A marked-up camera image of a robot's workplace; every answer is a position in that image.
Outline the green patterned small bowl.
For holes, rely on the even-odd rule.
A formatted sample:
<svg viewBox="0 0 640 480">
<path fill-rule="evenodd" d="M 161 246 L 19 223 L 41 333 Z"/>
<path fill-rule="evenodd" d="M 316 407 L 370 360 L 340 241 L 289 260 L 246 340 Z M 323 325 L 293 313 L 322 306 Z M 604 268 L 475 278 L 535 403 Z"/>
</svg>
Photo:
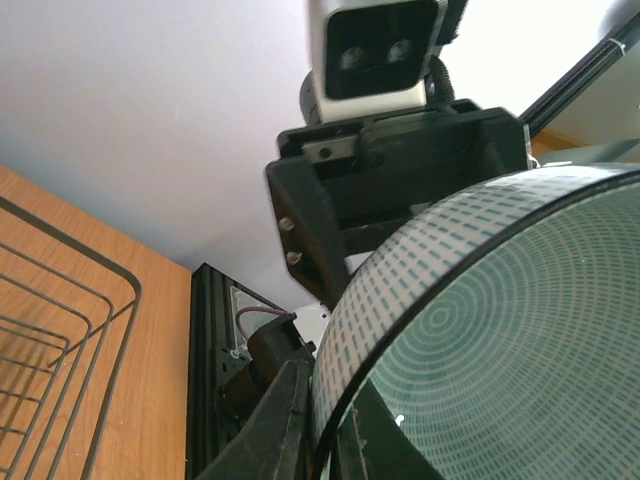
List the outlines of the green patterned small bowl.
<svg viewBox="0 0 640 480">
<path fill-rule="evenodd" d="M 543 167 L 392 234 L 335 307 L 312 376 L 319 479 L 349 420 L 448 479 L 639 475 L 639 169 Z"/>
</svg>

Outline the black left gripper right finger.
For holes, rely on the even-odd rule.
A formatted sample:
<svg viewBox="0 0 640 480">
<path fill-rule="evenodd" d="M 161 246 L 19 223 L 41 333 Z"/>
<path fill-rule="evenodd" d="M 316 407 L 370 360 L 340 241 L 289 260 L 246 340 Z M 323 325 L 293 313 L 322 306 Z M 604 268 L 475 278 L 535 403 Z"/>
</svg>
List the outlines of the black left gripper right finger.
<svg viewBox="0 0 640 480">
<path fill-rule="evenodd" d="M 377 389 L 366 382 L 337 433 L 339 479 L 440 479 L 442 475 L 396 424 Z"/>
</svg>

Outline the dark wire dish rack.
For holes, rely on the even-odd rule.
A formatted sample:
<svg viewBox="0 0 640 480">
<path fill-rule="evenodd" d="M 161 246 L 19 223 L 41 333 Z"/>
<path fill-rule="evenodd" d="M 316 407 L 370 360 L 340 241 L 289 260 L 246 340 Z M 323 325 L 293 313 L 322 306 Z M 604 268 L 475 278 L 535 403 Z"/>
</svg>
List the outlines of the dark wire dish rack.
<svg viewBox="0 0 640 480">
<path fill-rule="evenodd" d="M 2 199 L 2 478 L 91 477 L 141 293 L 130 271 Z"/>
</svg>

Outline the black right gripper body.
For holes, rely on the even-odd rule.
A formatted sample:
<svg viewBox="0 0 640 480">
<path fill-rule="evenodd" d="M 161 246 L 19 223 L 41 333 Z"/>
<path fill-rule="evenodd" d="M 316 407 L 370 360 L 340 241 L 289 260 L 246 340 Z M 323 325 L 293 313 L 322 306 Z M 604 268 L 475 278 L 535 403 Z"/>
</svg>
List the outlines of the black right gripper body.
<svg viewBox="0 0 640 480">
<path fill-rule="evenodd" d="M 528 167 L 523 123 L 470 100 L 288 130 L 265 169 L 289 274 L 328 309 L 347 258 L 376 250 L 428 206 Z"/>
</svg>

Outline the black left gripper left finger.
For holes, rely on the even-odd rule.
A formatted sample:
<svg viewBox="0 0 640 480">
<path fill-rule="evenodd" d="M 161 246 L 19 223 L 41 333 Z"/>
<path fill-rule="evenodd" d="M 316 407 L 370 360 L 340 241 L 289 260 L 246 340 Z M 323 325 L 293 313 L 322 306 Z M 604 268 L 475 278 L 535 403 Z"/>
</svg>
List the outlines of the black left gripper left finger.
<svg viewBox="0 0 640 480">
<path fill-rule="evenodd" d="M 312 365 L 289 360 L 200 479 L 306 479 Z"/>
</svg>

